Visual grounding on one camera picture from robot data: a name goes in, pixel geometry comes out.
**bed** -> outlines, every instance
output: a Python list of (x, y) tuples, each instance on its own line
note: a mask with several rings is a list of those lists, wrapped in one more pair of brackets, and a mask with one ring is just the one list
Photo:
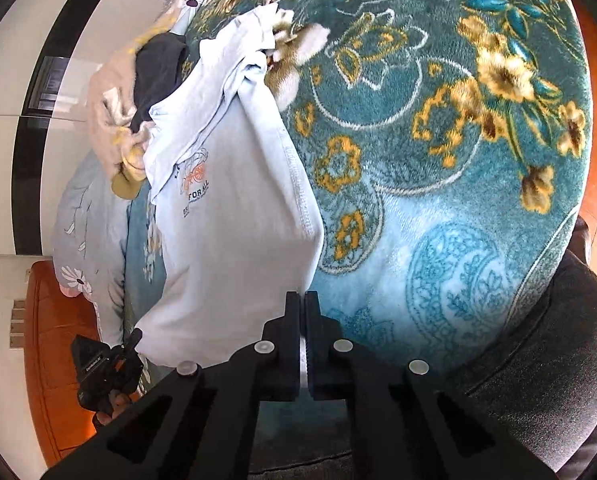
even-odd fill
[[(569, 0), (204, 0), (186, 32), (183, 76), (199, 41), (269, 2), (293, 12), (291, 40), (278, 48), (290, 55), (270, 56), (266, 82), (322, 214), (312, 288), (324, 314), (395, 362), (424, 358), (440, 371), (469, 362), (531, 314), (583, 197), (592, 99)], [(316, 25), (324, 46), (310, 43)], [(126, 231), (97, 242), (114, 247), (112, 274), (99, 264), (86, 281), (54, 258), (65, 288), (113, 296), (125, 336), (166, 286), (149, 193), (146, 182), (119, 204)], [(92, 230), (81, 229), (70, 254)], [(145, 362), (143, 393), (170, 371)], [(286, 408), (262, 407), (259, 443), (274, 441), (283, 417), (298, 420)], [(313, 425), (335, 427), (344, 409), (327, 413)], [(328, 440), (332, 456), (345, 451), (344, 438)]]

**white rivet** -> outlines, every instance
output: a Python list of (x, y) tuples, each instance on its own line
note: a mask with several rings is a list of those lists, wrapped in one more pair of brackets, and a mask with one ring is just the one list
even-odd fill
[(335, 341), (335, 350), (337, 352), (349, 352), (352, 348), (354, 348), (352, 341), (348, 341), (347, 339)]
[(179, 375), (194, 375), (198, 371), (198, 365), (194, 361), (183, 361), (176, 367)]
[(274, 343), (272, 341), (259, 341), (254, 345), (254, 350), (259, 354), (269, 354), (274, 351)]
[(430, 365), (420, 359), (410, 361), (408, 368), (410, 368), (410, 371), (416, 375), (425, 375), (430, 371)]

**teal floral blanket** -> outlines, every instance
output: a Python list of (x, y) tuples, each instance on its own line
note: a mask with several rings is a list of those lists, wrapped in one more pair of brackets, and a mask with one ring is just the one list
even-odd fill
[(324, 314), (397, 362), (466, 362), (543, 293), (581, 203), (592, 101), (569, 0), (205, 0), (184, 71), (270, 2), (288, 12), (266, 82), (323, 216)]

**pile of clothes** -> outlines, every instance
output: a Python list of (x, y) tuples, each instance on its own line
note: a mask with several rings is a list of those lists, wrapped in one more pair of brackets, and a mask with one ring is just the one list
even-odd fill
[[(307, 290), (323, 245), (319, 206), (264, 82), (266, 52), (291, 12), (270, 4), (232, 20), (200, 44), (182, 81), (187, 46), (176, 32), (198, 4), (173, 0), (92, 77), (88, 130), (100, 166), (89, 156), (77, 171), (83, 185), (68, 186), (54, 236), (57, 275), (69, 281), (62, 290), (79, 293), (70, 284), (83, 282), (101, 339), (118, 344), (128, 201), (149, 181), (167, 280), (137, 324), (137, 351), (169, 367), (217, 364), (260, 339), (264, 323), (283, 314), (285, 293)], [(77, 224), (88, 232), (74, 276), (60, 252)]]

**yellow flower pattern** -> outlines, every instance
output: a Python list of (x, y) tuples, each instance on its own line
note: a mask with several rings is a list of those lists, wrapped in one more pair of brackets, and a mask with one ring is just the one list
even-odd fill
[(427, 73), (430, 77), (436, 77), (438, 74), (443, 72), (443, 67), (440, 63), (429, 61), (427, 63)]
[(190, 75), (190, 72), (192, 72), (192, 62), (189, 59), (186, 59), (181, 65), (181, 79), (187, 79), (187, 76)]
[(314, 86), (319, 86), (323, 81), (323, 74), (321, 73), (321, 67), (319, 65), (314, 65), (310, 69), (310, 73), (312, 75), (312, 83), (314, 83)]
[(335, 260), (342, 260), (351, 251), (357, 249), (364, 232), (363, 214), (359, 210), (343, 215), (341, 226), (336, 233)]
[(334, 52), (336, 68), (352, 88), (363, 75), (364, 65), (381, 62), (406, 44), (405, 30), (378, 23), (374, 13), (364, 12), (338, 43)]
[[(515, 38), (490, 31), (481, 16), (470, 14), (460, 18), (457, 32), (476, 50), (477, 78), (469, 77), (452, 85), (445, 83), (428, 97), (415, 113), (413, 138), (432, 143), (435, 134), (428, 127), (432, 110), (451, 105), (457, 118), (442, 133), (445, 142), (429, 146), (429, 155), (441, 155), (441, 165), (453, 168), (456, 164), (453, 150), (463, 142), (464, 126), (468, 122), (476, 123), (484, 140), (507, 140), (519, 165), (521, 205), (528, 211), (547, 214), (554, 193), (554, 168), (525, 161), (512, 115), (513, 107), (520, 105), (527, 129), (539, 145), (552, 147), (560, 155), (571, 152), (576, 158), (581, 157), (585, 147), (585, 114), (573, 101), (559, 105), (561, 90), (538, 77), (533, 55)], [(558, 139), (553, 138), (555, 128), (561, 128)]]
[(549, 211), (550, 197), (554, 193), (554, 169), (552, 166), (530, 166), (528, 169), (529, 174), (521, 179), (521, 203), (528, 211), (544, 215)]
[(581, 157), (585, 147), (585, 114), (576, 107), (574, 101), (570, 101), (566, 106), (560, 105), (559, 118), (565, 125), (565, 132), (559, 137), (557, 148), (561, 155), (572, 152), (576, 158)]
[(338, 193), (341, 187), (358, 182), (361, 179), (360, 147), (348, 136), (329, 139), (327, 154), (314, 166), (314, 178), (318, 186), (330, 193)]
[(309, 137), (312, 134), (314, 121), (315, 106), (313, 102), (307, 103), (303, 109), (294, 110), (294, 127), (303, 137)]

